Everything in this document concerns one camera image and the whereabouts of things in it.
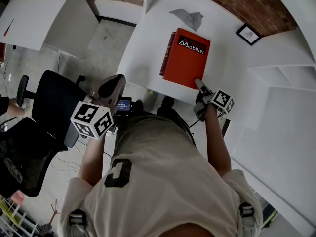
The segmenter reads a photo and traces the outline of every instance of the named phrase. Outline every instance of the framed picture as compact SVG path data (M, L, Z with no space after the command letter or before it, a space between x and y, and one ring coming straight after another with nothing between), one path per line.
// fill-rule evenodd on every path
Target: framed picture
M252 29L248 24L244 24L236 34L246 41L249 45L253 45L262 37Z

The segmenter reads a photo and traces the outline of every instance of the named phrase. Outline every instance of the strap buckle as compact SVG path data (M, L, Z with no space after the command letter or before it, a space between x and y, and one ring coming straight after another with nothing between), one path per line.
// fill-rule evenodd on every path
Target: strap buckle
M251 230L255 227L254 209L251 204L244 202L239 207L240 215L242 217L242 224L245 230Z
M85 212L81 211L80 209L74 210L69 215L69 225L86 227L87 221L86 221Z

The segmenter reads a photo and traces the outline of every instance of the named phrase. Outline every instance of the concrete floor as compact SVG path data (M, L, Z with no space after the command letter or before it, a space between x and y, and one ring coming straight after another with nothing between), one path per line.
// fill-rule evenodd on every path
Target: concrete floor
M91 86L98 80L104 79L110 75L116 74L121 57L126 45L133 33L134 28L119 23L102 20L100 26L93 36L90 43L87 57L83 60L72 56L59 54L47 48L41 51L34 51L25 48L18 48L13 52L7 68L6 79L4 83L10 98L16 96L18 85L22 75L30 77L27 89L36 92L40 78L45 70L52 70L62 74L75 82L79 75L85 75L86 81L80 86L89 93ZM0 93L6 96L6 91L1 83ZM133 101L143 100L146 111L156 113L160 106L163 95L152 92L137 85L127 83L124 96L132 97ZM175 101L174 109L189 124L193 124L197 119L193 111L193 106ZM0 117L0 121L8 120L10 117L5 114ZM8 123L8 128L15 125L19 119ZM197 148L201 154L206 157L206 134L204 123L197 123L191 128ZM58 200L58 209L63 204L63 198L66 192L67 182L78 175L78 169L82 161L81 155L84 155L87 139L79 138L73 149L67 152L61 152L51 162L47 170L41 193L35 197L25 197L24 209L31 216L39 221L39 224L48 223L53 212L50 207ZM105 141L103 166L104 174L107 172L111 156L115 145L115 135L107 136ZM52 223L53 231L57 229L58 216Z

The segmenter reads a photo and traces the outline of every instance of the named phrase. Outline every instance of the shoulder strap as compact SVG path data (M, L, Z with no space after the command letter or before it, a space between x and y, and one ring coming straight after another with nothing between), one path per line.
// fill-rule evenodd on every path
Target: shoulder strap
M86 215L84 211L79 209L74 210L69 215L69 225L70 225L70 233L68 236L70 237L88 237L88 233L86 230Z
M252 237L255 234L254 209L251 204L244 202L239 207L242 218L243 236Z

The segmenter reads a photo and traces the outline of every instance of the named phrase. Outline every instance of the book cover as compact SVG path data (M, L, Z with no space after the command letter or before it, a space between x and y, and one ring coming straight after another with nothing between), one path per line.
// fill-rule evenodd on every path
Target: book cover
M178 28L163 79L197 89L194 78L203 78L210 44L208 39Z
M162 66L161 66L161 70L160 70L160 73L159 73L159 75L161 75L161 76L164 75L164 72L166 70L168 57L169 57L169 54L170 54L170 51L171 51L171 47L172 47L172 44L173 44L173 40L174 40L175 34L176 34L176 32L173 32L171 34L171 36L170 36L168 47L167 47L167 50L166 50L166 54L164 55L164 59L163 59Z

